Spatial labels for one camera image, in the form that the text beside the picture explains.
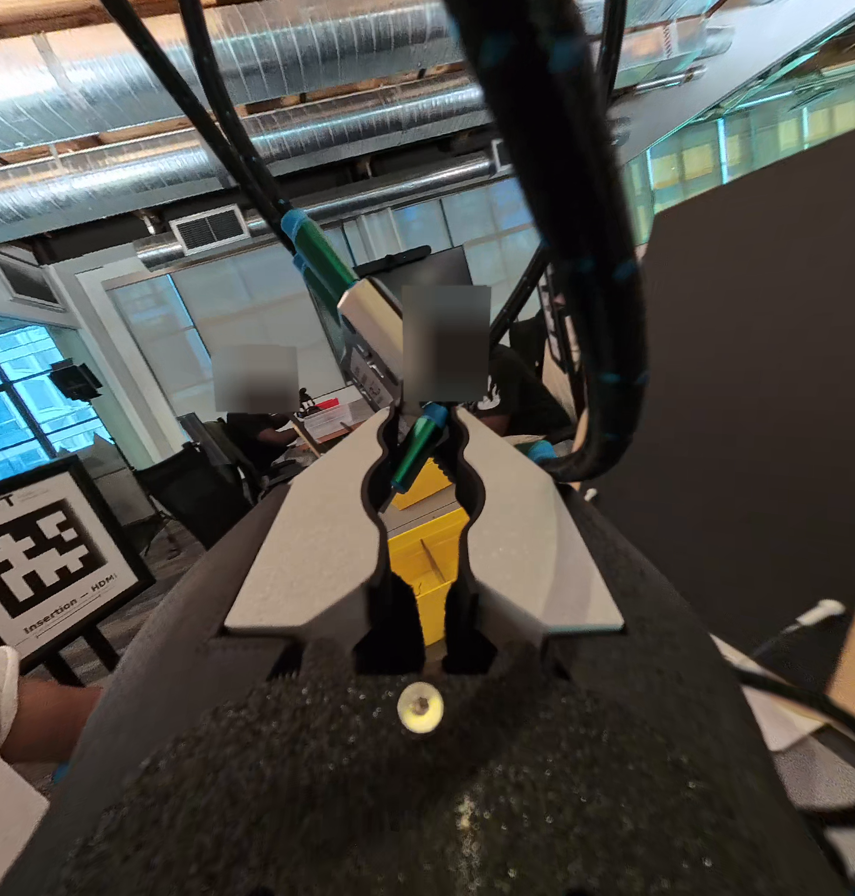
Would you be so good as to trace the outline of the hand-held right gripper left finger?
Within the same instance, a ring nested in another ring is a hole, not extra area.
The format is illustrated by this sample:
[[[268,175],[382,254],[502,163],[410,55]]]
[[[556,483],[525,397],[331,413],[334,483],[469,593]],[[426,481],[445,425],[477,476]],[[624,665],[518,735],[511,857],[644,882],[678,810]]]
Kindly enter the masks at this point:
[[[395,407],[378,410],[290,482],[225,616],[225,652],[268,670],[287,646],[325,640],[358,670],[400,669],[400,604],[368,491],[396,424]]]

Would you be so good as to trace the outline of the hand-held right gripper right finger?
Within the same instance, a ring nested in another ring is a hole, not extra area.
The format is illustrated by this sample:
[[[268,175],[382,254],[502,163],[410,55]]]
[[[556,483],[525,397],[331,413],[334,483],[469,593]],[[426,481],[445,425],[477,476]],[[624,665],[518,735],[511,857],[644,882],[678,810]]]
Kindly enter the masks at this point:
[[[449,660],[511,643],[618,633],[624,617],[546,469],[475,418],[452,418],[451,476],[468,521],[449,590]]]

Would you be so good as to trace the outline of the yellow plastic bin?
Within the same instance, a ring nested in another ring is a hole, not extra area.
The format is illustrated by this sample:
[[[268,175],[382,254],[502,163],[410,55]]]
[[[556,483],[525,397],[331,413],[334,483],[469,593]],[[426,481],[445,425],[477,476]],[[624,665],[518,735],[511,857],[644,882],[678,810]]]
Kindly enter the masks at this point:
[[[431,647],[444,640],[445,600],[458,574],[459,542],[469,517],[453,483],[428,461],[382,519],[392,571],[411,587],[424,643]]]

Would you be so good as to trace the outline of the black hdmi switch with cable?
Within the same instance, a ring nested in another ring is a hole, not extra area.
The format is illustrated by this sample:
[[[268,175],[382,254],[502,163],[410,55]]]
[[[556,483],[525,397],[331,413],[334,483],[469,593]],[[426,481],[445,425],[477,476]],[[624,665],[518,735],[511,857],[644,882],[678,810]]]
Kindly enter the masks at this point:
[[[378,279],[366,277],[346,290],[338,312],[345,375],[374,411],[400,404],[404,363],[398,299]]]

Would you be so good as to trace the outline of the black office chair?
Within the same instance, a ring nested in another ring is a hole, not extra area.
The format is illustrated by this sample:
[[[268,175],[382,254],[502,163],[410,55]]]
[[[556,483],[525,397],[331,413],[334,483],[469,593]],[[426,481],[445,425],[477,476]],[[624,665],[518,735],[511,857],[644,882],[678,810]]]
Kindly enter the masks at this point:
[[[211,465],[194,442],[186,442],[164,461],[133,469],[133,476],[206,550],[253,509],[243,487]]]

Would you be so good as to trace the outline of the black box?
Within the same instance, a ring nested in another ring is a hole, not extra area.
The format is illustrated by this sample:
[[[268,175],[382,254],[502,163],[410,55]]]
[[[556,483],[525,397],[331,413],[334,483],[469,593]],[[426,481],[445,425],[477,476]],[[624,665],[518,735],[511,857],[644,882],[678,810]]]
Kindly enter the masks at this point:
[[[101,381],[86,364],[71,358],[52,364],[49,379],[65,399],[90,403],[100,397]]]

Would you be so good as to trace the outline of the wooden-framed black panel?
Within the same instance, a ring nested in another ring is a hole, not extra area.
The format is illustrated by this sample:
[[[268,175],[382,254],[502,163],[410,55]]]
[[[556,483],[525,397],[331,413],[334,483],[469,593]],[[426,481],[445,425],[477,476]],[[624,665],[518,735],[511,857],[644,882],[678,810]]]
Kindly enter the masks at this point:
[[[855,711],[855,130],[660,212],[651,380],[601,511],[752,656]]]

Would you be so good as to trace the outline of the silver ventilation duct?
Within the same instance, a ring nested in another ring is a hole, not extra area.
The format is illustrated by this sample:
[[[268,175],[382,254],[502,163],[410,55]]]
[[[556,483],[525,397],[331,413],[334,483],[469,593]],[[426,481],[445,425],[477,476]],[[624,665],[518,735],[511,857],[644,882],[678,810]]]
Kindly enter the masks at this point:
[[[268,111],[243,120],[271,173],[287,175],[491,122],[465,73]],[[0,168],[0,244],[236,187],[185,129]]]
[[[248,2],[204,16],[236,105],[464,60],[441,2]],[[0,39],[0,154],[179,116],[114,23]]]

